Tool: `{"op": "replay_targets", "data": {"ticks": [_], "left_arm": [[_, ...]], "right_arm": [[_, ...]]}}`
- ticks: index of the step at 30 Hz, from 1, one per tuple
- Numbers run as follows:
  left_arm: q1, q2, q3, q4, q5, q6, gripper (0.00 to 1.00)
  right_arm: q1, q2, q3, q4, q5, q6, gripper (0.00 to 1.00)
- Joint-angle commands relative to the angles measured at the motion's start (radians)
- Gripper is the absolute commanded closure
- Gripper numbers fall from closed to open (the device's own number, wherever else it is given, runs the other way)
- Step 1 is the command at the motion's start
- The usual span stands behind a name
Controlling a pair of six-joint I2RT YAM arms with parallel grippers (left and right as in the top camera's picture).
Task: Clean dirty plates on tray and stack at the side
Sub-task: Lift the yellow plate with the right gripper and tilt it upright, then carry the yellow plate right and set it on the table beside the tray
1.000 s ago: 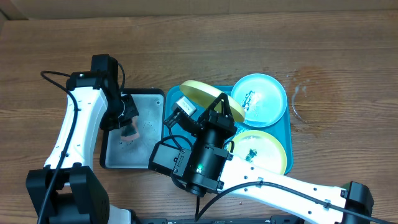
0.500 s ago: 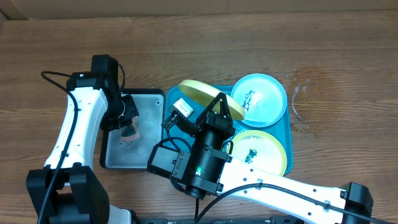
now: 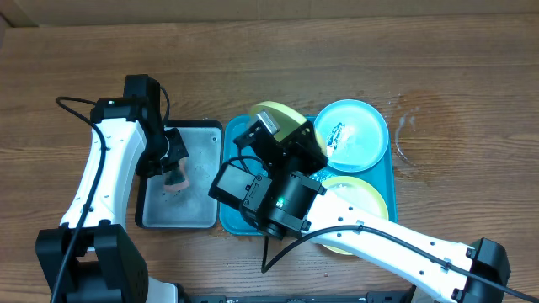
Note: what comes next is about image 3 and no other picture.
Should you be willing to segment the pink green scrub sponge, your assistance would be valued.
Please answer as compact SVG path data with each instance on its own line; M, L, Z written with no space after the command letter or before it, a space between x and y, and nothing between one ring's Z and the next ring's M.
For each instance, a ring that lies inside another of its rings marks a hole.
M182 166L178 166L164 174L163 188L167 192L179 192L187 189L189 186L190 181Z

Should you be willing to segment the light blue plate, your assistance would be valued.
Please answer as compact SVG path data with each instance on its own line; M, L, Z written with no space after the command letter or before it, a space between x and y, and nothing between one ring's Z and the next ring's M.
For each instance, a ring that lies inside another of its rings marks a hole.
M314 126L325 141L328 165L341 172L358 173L375 166L389 144L389 130L371 105L343 99L326 106Z

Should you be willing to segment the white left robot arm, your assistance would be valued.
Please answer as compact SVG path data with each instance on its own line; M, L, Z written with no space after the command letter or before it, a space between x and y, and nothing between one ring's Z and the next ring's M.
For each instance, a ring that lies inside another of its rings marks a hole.
M179 284L150 277L126 232L135 176L176 169L187 151L177 130L166 130L160 98L102 98L89 116L56 103L92 129L77 193L56 229L39 232L35 251L53 302L187 302Z

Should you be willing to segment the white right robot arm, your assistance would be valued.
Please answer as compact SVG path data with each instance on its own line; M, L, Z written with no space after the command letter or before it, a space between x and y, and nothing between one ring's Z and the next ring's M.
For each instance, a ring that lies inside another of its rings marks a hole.
M222 202L267 237L296 239L264 261L263 272L293 248L314 241L374 263L439 302L500 302L510 292L503 246L487 238L472 245L449 242L371 215L312 179L328 162L312 122L280 140L277 134L274 123L251 120L235 139L239 148L253 149L266 175L248 173L233 160L220 171Z

